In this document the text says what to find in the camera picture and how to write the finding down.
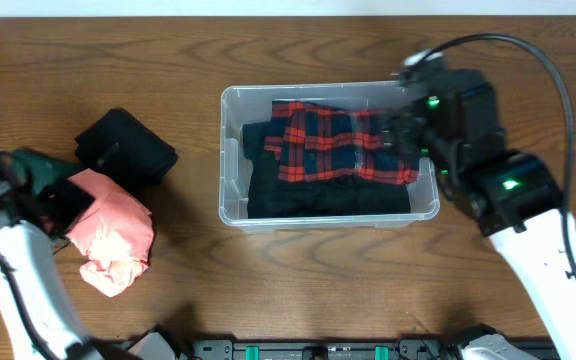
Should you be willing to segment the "dark green garment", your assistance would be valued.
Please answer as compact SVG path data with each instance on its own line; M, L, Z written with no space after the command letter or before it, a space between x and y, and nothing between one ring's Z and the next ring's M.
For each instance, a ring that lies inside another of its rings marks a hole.
M54 184L59 178L69 178L85 169L79 163L64 161L29 149L14 150L10 156L13 173L22 185L27 185L35 194Z

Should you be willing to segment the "pink garment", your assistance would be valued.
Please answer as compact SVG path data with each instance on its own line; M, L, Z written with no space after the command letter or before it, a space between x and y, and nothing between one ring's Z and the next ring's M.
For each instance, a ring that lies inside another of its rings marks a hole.
M84 281L108 297L124 292L149 267L154 241L151 211L106 175L87 169L70 181L94 201L67 233L88 258Z

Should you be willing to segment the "black garment with tape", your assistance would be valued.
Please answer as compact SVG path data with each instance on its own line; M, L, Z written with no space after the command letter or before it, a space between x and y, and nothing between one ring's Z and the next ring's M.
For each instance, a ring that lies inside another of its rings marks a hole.
M131 194L160 183L178 160L174 147L123 108L109 110L75 142L83 165Z

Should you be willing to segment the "large black garment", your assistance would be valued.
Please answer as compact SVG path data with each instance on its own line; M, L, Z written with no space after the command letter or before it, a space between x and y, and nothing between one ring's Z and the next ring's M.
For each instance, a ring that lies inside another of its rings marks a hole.
M404 185L383 184L357 176L315 182L279 178L275 154L264 148L267 122L242 127L244 157L253 164L247 213L251 219L407 214Z

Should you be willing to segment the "red blue plaid shirt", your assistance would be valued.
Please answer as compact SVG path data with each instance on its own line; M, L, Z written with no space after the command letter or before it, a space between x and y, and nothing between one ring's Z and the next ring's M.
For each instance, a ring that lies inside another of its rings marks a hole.
M304 101L275 100L264 149L279 165L278 178L315 182L356 176L390 185L417 181L416 160L389 153L382 109L350 111Z

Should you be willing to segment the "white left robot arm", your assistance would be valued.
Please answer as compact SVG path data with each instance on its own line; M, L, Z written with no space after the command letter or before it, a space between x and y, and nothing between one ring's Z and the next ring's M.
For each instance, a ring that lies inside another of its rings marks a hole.
M62 229L0 152L0 313L16 359L101 359L57 271Z

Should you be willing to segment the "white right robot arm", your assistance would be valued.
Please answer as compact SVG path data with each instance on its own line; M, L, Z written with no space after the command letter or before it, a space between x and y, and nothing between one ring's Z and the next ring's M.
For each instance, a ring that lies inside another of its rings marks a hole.
M400 156L422 155L455 207L528 293L562 359L576 359L576 219L545 163L506 145L496 93L477 70L417 68L410 102L387 120Z

